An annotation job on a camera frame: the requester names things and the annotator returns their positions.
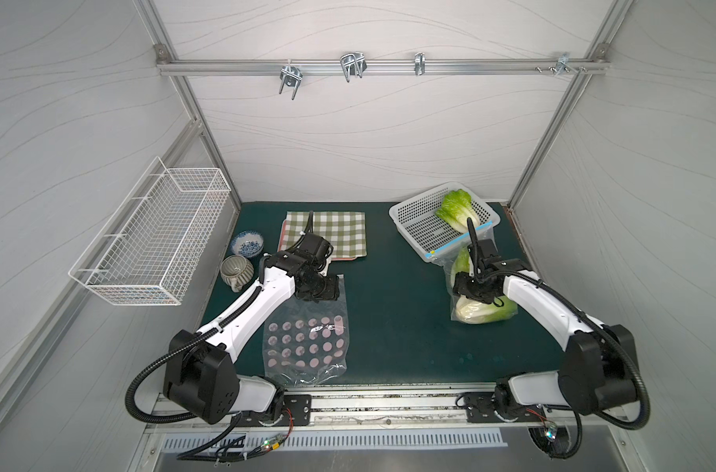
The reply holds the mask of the clear blue-zip zipper bag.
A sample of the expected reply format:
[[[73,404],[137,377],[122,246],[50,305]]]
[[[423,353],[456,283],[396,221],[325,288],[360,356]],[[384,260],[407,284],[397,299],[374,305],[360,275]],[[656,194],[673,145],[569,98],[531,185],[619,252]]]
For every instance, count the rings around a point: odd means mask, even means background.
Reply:
[[[502,260],[492,239],[471,236],[468,231],[454,244],[454,253],[444,256],[436,265],[445,272],[446,288],[450,295],[450,317],[467,325],[503,322],[517,314],[517,304],[507,298],[493,277],[489,263]]]

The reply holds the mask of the pink-dotted zipper bag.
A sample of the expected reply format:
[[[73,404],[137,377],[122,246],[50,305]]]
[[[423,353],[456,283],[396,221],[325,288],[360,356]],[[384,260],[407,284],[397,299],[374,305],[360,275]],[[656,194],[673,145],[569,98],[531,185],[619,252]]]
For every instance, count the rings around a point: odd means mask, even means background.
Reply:
[[[334,301],[287,300],[264,326],[265,375],[285,387],[314,387],[347,371],[350,346],[344,277]]]

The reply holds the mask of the chinese cabbage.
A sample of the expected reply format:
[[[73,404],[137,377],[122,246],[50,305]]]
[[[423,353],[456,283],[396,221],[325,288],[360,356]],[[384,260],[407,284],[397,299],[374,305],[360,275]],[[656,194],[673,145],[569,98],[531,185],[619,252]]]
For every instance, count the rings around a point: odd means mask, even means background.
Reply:
[[[471,220],[474,228],[481,224],[472,203],[468,192],[461,189],[454,190],[444,196],[440,208],[435,212],[436,217],[446,222],[456,232],[467,233],[469,230],[468,220]]]
[[[456,283],[456,277],[462,273],[463,275],[471,275],[471,259],[469,255],[469,251],[466,247],[461,247],[458,255],[454,259],[454,262],[452,263],[452,267],[450,268],[450,285],[454,285]]]
[[[496,297],[491,304],[460,296],[452,315],[455,320],[464,324],[483,325],[509,320],[518,311],[517,304],[505,296]]]

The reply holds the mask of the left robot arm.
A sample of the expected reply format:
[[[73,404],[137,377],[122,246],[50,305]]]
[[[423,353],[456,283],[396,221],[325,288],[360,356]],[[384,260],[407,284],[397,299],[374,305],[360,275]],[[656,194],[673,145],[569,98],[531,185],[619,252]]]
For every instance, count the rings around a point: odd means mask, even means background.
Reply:
[[[208,424],[228,413],[257,415],[277,422],[283,389],[261,377],[239,376],[235,362],[275,309],[292,297],[338,299],[338,277],[327,273],[332,244],[313,233],[261,260],[258,279],[230,307],[196,332],[182,330],[169,348],[181,352],[166,363],[163,395]]]

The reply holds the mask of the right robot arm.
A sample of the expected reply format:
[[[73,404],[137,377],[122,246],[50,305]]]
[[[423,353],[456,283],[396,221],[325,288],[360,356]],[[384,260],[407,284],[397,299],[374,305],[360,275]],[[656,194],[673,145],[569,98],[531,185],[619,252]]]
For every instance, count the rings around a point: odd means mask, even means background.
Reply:
[[[491,240],[463,245],[450,265],[452,317],[469,325],[505,322],[525,310],[551,334],[565,356],[556,371],[515,374],[500,381],[493,407],[513,421],[528,407],[545,405],[587,416],[638,403],[649,411],[641,388],[633,334],[608,326],[545,285],[523,261],[505,260]]]

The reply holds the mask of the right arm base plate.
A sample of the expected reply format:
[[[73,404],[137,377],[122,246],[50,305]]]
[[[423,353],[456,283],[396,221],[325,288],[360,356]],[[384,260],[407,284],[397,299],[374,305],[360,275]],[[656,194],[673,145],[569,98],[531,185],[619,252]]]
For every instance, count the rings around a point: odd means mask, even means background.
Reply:
[[[537,405],[522,405],[506,390],[474,391],[462,393],[454,401],[462,409],[466,421],[473,424],[541,422],[546,418]]]

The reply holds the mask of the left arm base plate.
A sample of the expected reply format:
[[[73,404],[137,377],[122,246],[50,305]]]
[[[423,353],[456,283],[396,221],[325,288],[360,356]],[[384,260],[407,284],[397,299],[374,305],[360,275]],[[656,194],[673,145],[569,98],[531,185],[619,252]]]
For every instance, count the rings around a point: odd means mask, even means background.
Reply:
[[[239,425],[249,428],[284,428],[292,423],[295,427],[309,426],[312,413],[312,395],[285,393],[280,403],[264,413],[244,412]]]

